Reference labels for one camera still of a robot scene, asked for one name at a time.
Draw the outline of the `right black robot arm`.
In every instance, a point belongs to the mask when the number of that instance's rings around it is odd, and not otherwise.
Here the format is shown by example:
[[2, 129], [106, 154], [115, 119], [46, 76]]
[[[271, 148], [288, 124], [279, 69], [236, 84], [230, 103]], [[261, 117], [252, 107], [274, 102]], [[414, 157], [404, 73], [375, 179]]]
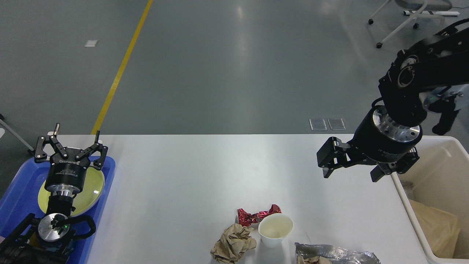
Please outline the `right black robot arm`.
[[400, 50], [380, 78], [380, 97], [357, 127], [353, 138], [330, 137], [317, 152], [324, 178], [340, 168], [373, 165], [373, 182], [394, 172], [406, 173], [418, 160], [417, 143], [427, 112], [439, 113], [432, 132], [449, 132], [468, 106], [468, 24], [462, 19]]

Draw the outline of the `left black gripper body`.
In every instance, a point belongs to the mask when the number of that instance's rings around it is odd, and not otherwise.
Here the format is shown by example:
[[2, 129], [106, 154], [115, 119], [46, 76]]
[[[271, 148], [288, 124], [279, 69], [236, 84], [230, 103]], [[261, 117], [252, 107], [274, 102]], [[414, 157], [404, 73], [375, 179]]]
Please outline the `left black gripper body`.
[[50, 169], [45, 181], [45, 190], [52, 195], [73, 197], [83, 191], [89, 157], [75, 160], [75, 157], [51, 156]]

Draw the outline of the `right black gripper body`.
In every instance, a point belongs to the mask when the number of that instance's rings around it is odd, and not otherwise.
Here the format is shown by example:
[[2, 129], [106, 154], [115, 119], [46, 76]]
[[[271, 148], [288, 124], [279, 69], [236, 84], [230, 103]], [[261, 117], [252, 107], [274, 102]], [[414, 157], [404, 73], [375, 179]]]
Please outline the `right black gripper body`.
[[390, 117], [385, 106], [375, 106], [362, 120], [348, 144], [374, 161], [392, 163], [410, 152], [422, 136], [421, 125], [399, 125]]

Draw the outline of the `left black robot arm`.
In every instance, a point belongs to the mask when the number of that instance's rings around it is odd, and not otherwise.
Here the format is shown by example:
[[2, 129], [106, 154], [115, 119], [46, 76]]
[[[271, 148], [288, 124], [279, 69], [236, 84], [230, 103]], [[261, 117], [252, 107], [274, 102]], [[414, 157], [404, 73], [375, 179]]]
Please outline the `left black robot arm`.
[[95, 234], [96, 222], [87, 214], [73, 215], [75, 198], [85, 189], [89, 169], [101, 171], [108, 147], [96, 130], [85, 149], [65, 147], [58, 140], [60, 124], [40, 136], [34, 162], [48, 163], [43, 189], [49, 194], [42, 217], [29, 213], [1, 242], [2, 264], [65, 264], [75, 243]]

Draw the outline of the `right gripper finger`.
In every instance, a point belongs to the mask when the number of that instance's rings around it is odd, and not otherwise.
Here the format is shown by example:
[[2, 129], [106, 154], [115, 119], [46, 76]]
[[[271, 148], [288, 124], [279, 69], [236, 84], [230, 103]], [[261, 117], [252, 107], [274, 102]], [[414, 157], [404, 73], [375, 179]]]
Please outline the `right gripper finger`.
[[322, 168], [323, 177], [340, 168], [348, 168], [357, 164], [366, 164], [367, 156], [349, 143], [337, 137], [329, 137], [317, 152], [318, 167]]
[[420, 159], [417, 148], [413, 147], [405, 153], [399, 160], [391, 163], [378, 162], [376, 167], [370, 172], [372, 182], [378, 182], [385, 175], [406, 173]]

